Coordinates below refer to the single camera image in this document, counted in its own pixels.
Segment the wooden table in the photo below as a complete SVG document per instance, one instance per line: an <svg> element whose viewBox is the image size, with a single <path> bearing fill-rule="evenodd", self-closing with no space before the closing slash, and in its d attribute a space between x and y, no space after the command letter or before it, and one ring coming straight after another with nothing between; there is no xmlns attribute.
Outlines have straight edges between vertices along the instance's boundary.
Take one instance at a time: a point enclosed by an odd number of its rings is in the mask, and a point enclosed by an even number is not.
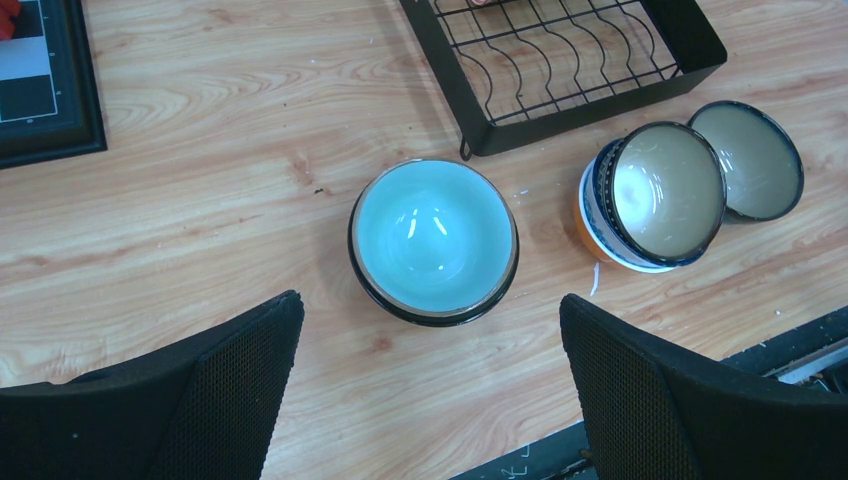
<svg viewBox="0 0 848 480"><path fill-rule="evenodd" d="M843 306L848 6L700 3L730 59L694 92L473 160L515 213L518 275L487 316L428 329L375 305L345 246L381 170L457 158L397 2L88 0L110 150L0 172L0 386L64 382L294 288L307 318L264 476L463 472L581 417L557 309L593 284L570 217L587 162L626 130L724 98L793 136L801 203L724 227L672 273L602 265L591 300L716 359Z"/></svg>

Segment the bowl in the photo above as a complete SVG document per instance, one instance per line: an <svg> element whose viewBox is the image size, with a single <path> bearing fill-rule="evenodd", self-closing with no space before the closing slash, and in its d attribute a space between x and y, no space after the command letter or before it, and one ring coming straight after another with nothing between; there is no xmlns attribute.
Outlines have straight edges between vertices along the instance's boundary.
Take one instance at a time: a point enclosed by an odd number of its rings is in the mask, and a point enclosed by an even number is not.
<svg viewBox="0 0 848 480"><path fill-rule="evenodd" d="M354 272L384 309L411 323L453 326L491 310L518 268L518 231L485 177L419 159L380 174L348 226Z"/></svg>
<svg viewBox="0 0 848 480"><path fill-rule="evenodd" d="M612 144L607 145L599 156L603 156ZM574 203L574 223L577 233L586 248L602 262L613 262L640 273L664 273L674 267L653 264L636 255L613 232L604 219L595 197L592 182L597 160L593 160L583 171L580 187L577 189L577 201Z"/></svg>
<svg viewBox="0 0 848 480"><path fill-rule="evenodd" d="M789 135L771 117L725 100L698 110L689 125L718 154L733 216L767 221L795 208L804 190L804 166Z"/></svg>
<svg viewBox="0 0 848 480"><path fill-rule="evenodd" d="M721 226L726 186L703 136L679 123L651 123L614 142L598 162L598 205L630 251L663 267L704 254Z"/></svg>

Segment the blue bowl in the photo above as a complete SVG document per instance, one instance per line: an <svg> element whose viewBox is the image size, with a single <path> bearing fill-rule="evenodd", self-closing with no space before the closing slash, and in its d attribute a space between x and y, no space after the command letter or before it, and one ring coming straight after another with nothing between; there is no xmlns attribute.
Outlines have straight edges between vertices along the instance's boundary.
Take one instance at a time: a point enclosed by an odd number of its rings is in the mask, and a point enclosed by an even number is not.
<svg viewBox="0 0 848 480"><path fill-rule="evenodd" d="M360 194L348 227L354 272L374 300L419 325L489 311L518 268L518 231L482 175L447 160L392 167Z"/></svg>

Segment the dish rack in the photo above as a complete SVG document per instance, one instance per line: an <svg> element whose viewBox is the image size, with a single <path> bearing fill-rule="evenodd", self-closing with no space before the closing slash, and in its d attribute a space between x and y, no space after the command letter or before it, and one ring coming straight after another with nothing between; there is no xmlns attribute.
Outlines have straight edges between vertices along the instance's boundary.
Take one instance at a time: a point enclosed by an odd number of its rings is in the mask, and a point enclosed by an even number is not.
<svg viewBox="0 0 848 480"><path fill-rule="evenodd" d="M695 0L400 0L487 156L689 92L727 61Z"/></svg>

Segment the black tray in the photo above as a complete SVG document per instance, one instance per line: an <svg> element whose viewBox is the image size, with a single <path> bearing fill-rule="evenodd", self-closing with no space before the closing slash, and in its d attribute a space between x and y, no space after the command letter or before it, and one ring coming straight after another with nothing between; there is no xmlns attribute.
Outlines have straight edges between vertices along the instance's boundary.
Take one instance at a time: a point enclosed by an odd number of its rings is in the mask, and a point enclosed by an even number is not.
<svg viewBox="0 0 848 480"><path fill-rule="evenodd" d="M19 76L5 78L11 66L0 75L0 120L7 116L0 121L0 169L105 150L80 0L23 5L15 36L0 49L29 42L26 51L36 54L17 55L32 62Z"/></svg>
<svg viewBox="0 0 848 480"><path fill-rule="evenodd" d="M727 61L694 0L400 2L465 160L687 93Z"/></svg>

